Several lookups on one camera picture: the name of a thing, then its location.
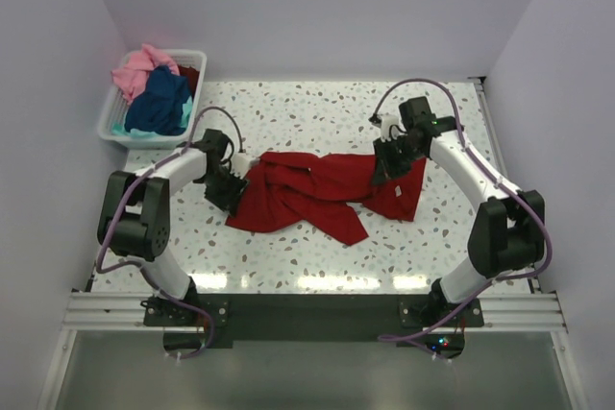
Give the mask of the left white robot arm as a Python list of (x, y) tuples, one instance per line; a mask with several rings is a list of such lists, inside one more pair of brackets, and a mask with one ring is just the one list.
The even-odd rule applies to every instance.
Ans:
[(181, 144), (152, 166), (115, 171), (107, 182), (97, 228), (100, 251), (95, 270), (103, 275), (136, 268), (153, 289), (142, 306), (156, 326), (211, 326), (199, 303), (195, 282), (169, 247), (170, 202), (185, 186), (205, 187), (205, 198), (230, 216), (236, 214), (257, 159), (236, 149), (218, 130), (206, 130), (197, 142)]

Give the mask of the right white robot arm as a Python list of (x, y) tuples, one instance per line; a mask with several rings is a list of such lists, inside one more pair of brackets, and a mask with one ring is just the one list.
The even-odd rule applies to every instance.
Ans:
[(522, 270), (544, 270), (553, 258), (545, 226), (545, 200), (524, 191), (492, 167), (464, 135), (456, 116), (437, 117), (424, 97), (409, 99), (397, 115), (374, 113), (375, 184), (394, 181), (428, 158), (442, 168), (470, 202), (475, 221), (465, 258), (431, 286), (418, 312), (427, 326), (450, 326), (462, 309), (497, 281)]

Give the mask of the light teal t shirt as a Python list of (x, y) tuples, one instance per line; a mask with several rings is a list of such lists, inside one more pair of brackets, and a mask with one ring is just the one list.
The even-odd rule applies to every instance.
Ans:
[[(179, 124), (179, 134), (182, 134), (188, 127), (188, 122), (193, 109), (193, 98), (188, 97), (183, 104), (183, 114)], [(139, 129), (131, 129), (126, 131), (124, 123), (114, 123), (111, 125), (111, 134), (116, 136), (129, 136), (131, 138), (152, 138), (160, 136), (155, 132), (144, 132)]]

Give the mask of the dark blue t shirt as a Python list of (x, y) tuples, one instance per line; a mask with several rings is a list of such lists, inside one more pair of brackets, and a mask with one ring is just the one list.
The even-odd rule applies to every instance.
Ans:
[(183, 104), (188, 97), (192, 96), (186, 78), (172, 75), (166, 66), (157, 67), (149, 75), (145, 90), (130, 104), (125, 130), (179, 135)]

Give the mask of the dark red t shirt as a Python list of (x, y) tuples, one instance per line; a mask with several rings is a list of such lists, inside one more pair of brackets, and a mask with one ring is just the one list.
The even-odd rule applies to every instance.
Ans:
[(200, 82), (199, 71), (193, 67), (185, 67), (181, 65), (178, 66), (178, 69), (179, 69), (180, 75), (186, 78), (187, 85), (190, 90), (191, 96), (194, 96), (196, 93), (197, 85)]

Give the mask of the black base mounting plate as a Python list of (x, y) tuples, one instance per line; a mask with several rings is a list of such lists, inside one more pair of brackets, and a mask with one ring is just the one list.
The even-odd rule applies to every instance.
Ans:
[(427, 295), (199, 294), (198, 312), (152, 296), (140, 302), (143, 323), (164, 329), (166, 351), (235, 342), (373, 342), (383, 334), (409, 336), (440, 319), (426, 316)]

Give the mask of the pink t shirt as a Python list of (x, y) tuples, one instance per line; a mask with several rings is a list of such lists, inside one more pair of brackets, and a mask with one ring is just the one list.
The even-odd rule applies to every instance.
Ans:
[(145, 90), (149, 75), (159, 66), (166, 66), (172, 75), (180, 75), (178, 64), (169, 55), (143, 43), (139, 51), (132, 52), (123, 65), (111, 71), (112, 81), (128, 105)]

